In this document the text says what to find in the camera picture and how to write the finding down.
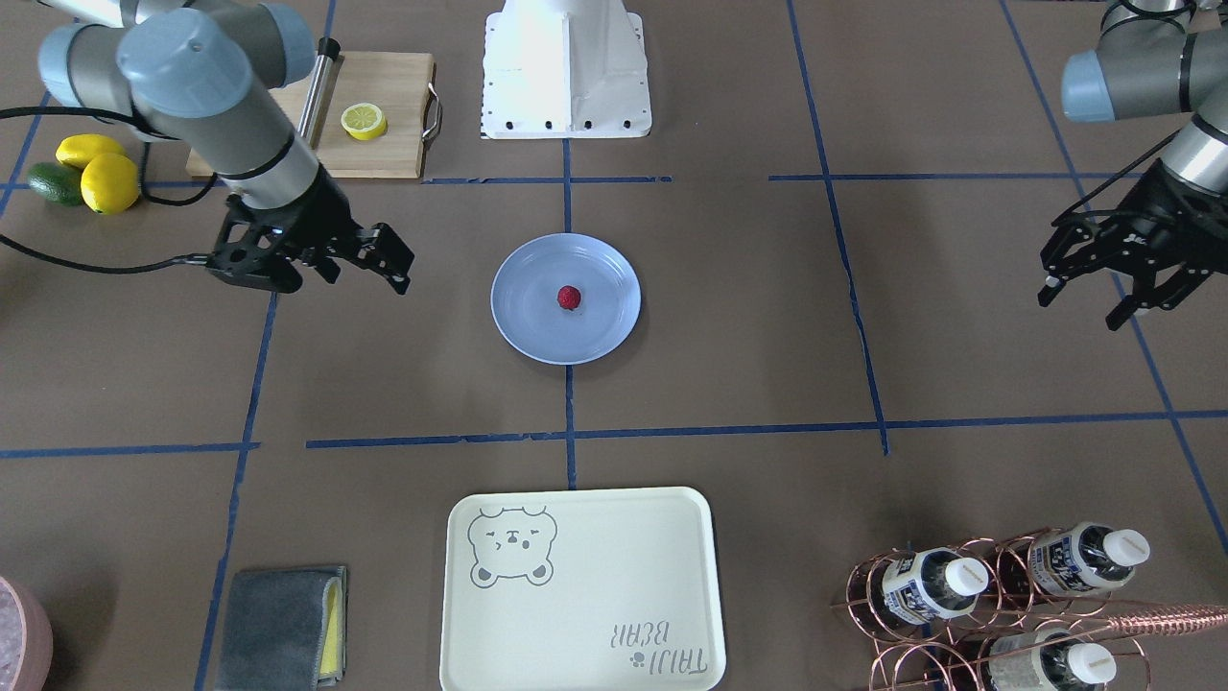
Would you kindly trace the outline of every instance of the red berry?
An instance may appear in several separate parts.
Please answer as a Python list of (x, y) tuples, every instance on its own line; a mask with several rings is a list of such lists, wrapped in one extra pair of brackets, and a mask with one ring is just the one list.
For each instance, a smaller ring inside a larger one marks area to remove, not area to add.
[(573, 285), (564, 285), (559, 288), (559, 306), (564, 309), (575, 309), (580, 306), (580, 290)]

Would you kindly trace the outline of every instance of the metal rod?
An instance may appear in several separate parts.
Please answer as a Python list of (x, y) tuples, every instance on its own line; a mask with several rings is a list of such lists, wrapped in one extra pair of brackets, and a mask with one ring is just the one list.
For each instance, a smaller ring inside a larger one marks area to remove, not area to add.
[(324, 104), (324, 92), (336, 65), (336, 58), (341, 54), (341, 45), (329, 38), (319, 39), (319, 49), (316, 53), (316, 66), (311, 74), (311, 87), (307, 90), (307, 103), (303, 104), (303, 114), (298, 118), (298, 134), (312, 149), (316, 147), (319, 130), (319, 112)]

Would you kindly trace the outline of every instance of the black cable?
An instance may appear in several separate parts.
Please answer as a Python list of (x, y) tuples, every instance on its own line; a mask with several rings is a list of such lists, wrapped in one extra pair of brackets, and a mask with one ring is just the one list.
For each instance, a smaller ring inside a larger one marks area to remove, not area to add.
[[(0, 120), (7, 119), (7, 118), (21, 118), (21, 117), (31, 117), (31, 115), (87, 115), (87, 117), (93, 117), (93, 118), (107, 118), (107, 119), (111, 119), (111, 120), (115, 120), (115, 122), (120, 122), (120, 123), (124, 123), (124, 124), (133, 125), (136, 129), (139, 129), (139, 130), (141, 130), (141, 131), (144, 131), (146, 134), (151, 134), (151, 135), (155, 135), (155, 136), (162, 136), (158, 133), (151, 130), (150, 126), (149, 126), (149, 123), (146, 123), (144, 118), (136, 118), (136, 117), (133, 117), (133, 115), (125, 115), (124, 113), (117, 113), (114, 110), (104, 110), (104, 109), (101, 109), (101, 108), (79, 108), (79, 107), (65, 107), (65, 106), (25, 106), (25, 107), (18, 107), (18, 108), (4, 108), (4, 109), (0, 109)], [(142, 183), (144, 183), (144, 179), (145, 179), (145, 164), (144, 163), (145, 163), (145, 158), (147, 157), (147, 153), (149, 153), (149, 144), (146, 144), (145, 146), (146, 146), (146, 150), (145, 150), (146, 156), (142, 156), (142, 163), (141, 163), (141, 182)], [(141, 184), (142, 191), (144, 191), (144, 187), (145, 185)], [(206, 187), (204, 189), (204, 191), (209, 191), (209, 187)], [(204, 196), (204, 191), (201, 191), (198, 196)], [(2, 233), (0, 233), (0, 244), (4, 244), (6, 247), (11, 247), (12, 249), (16, 249), (16, 250), (21, 252), (22, 254), (26, 254), (27, 257), (32, 257), (32, 258), (39, 259), (42, 261), (48, 261), (48, 263), (55, 264), (58, 266), (64, 266), (64, 268), (70, 268), (70, 269), (76, 269), (76, 270), (82, 270), (82, 271), (90, 271), (90, 272), (104, 272), (104, 274), (149, 272), (149, 271), (158, 270), (158, 269), (165, 269), (167, 266), (173, 266), (173, 265), (178, 265), (178, 264), (203, 265), (206, 260), (209, 260), (209, 254), (179, 254), (178, 257), (171, 257), (169, 259), (163, 259), (161, 261), (156, 261), (156, 263), (152, 263), (152, 264), (141, 264), (139, 266), (98, 266), (98, 265), (93, 265), (93, 264), (82, 264), (80, 261), (74, 261), (71, 259), (61, 259), (60, 257), (53, 257), (52, 254), (47, 254), (44, 252), (39, 252), (38, 249), (33, 249), (31, 247), (26, 247), (21, 242), (17, 242), (16, 239), (14, 239), (14, 238), (11, 238), (11, 237), (9, 237), (6, 234), (2, 234)]]
[(1157, 10), (1144, 10), (1144, 9), (1135, 5), (1130, 0), (1119, 0), (1119, 4), (1122, 7), (1130, 10), (1131, 12), (1133, 12), (1133, 14), (1141, 16), (1141, 17), (1147, 17), (1149, 20), (1163, 20), (1163, 18), (1169, 18), (1169, 17), (1176, 17), (1176, 16), (1180, 16), (1180, 15), (1183, 15), (1185, 12), (1190, 12), (1190, 15), (1192, 16), (1194, 12), (1197, 11), (1197, 4), (1194, 0), (1185, 0), (1185, 2), (1180, 7), (1174, 7), (1172, 10), (1159, 10), (1159, 11), (1157, 11)]
[(1148, 149), (1146, 153), (1143, 153), (1142, 156), (1138, 156), (1137, 158), (1133, 160), (1133, 162), (1131, 162), (1126, 167), (1121, 168), (1120, 171), (1113, 173), (1113, 176), (1110, 176), (1109, 179), (1106, 179), (1103, 183), (1100, 183), (1099, 187), (1097, 187), (1092, 191), (1088, 191), (1087, 194), (1084, 194), (1083, 198), (1079, 199), (1078, 201), (1074, 201), (1073, 204), (1071, 204), (1071, 206), (1068, 209), (1066, 209), (1056, 218), (1054, 218), (1052, 225), (1054, 226), (1061, 225), (1062, 218), (1066, 218), (1066, 217), (1071, 216), (1073, 214), (1074, 209), (1078, 209), (1083, 204), (1087, 204), (1097, 194), (1099, 194), (1099, 193), (1104, 191), (1105, 189), (1108, 189), (1110, 184), (1113, 184), (1114, 182), (1117, 182), (1119, 179), (1126, 177), (1126, 174), (1129, 174), (1130, 171), (1137, 168), (1140, 164), (1142, 164), (1143, 161), (1146, 161), (1147, 158), (1151, 158), (1152, 156), (1154, 156), (1156, 152), (1159, 151), (1160, 149), (1163, 149), (1164, 146), (1168, 146), (1168, 142), (1173, 141), (1173, 139), (1175, 139), (1176, 135), (1181, 130), (1178, 129), (1173, 134), (1169, 134), (1164, 139), (1160, 139), (1154, 146), (1152, 146), (1151, 149)]
[(194, 195), (187, 199), (165, 199), (162, 196), (155, 196), (149, 190), (149, 185), (145, 183), (145, 169), (149, 167), (150, 162), (150, 147), (151, 146), (149, 141), (146, 141), (141, 146), (140, 177), (138, 180), (140, 183), (141, 199), (145, 199), (146, 201), (151, 201), (154, 204), (162, 204), (165, 206), (187, 206), (188, 204), (195, 204), (196, 201), (204, 199), (205, 194), (209, 194), (209, 190), (212, 189), (215, 184), (217, 184), (217, 173), (214, 173), (209, 176), (209, 180), (205, 182), (204, 189), (201, 189), (200, 191), (195, 193)]
[(208, 259), (209, 254), (179, 254), (178, 257), (171, 257), (169, 259), (163, 259), (152, 264), (141, 264), (139, 266), (96, 266), (93, 264), (82, 264), (80, 261), (72, 261), (69, 259), (61, 259), (59, 257), (53, 257), (50, 254), (44, 254), (38, 249), (32, 249), (26, 247), (21, 242), (6, 236), (0, 234), (0, 244), (12, 247), (14, 249), (33, 257), (36, 259), (48, 261), (59, 266), (65, 266), (70, 269), (90, 271), (90, 272), (107, 272), (107, 274), (131, 274), (131, 272), (149, 272), (157, 269), (165, 269), (167, 266), (173, 266), (178, 264), (192, 264), (203, 265)]

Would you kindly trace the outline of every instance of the bottle cap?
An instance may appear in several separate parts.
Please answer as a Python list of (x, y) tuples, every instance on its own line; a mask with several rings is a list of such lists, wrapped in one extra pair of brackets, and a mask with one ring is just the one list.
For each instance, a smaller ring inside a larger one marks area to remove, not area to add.
[(947, 565), (947, 585), (960, 595), (980, 595), (990, 587), (990, 571), (979, 560), (963, 557)]
[(1066, 653), (1071, 673), (1084, 684), (1108, 684), (1117, 676), (1117, 660), (1098, 643), (1076, 643)]
[(1104, 554), (1115, 563), (1132, 567), (1151, 557), (1151, 545), (1137, 530), (1114, 530), (1104, 536)]

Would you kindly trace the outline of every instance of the white tray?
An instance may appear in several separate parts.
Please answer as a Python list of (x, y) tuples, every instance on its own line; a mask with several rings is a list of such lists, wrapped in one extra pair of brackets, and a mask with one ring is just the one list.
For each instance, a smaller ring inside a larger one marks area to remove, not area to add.
[(445, 691), (706, 691), (723, 675), (699, 492), (474, 495), (452, 509)]

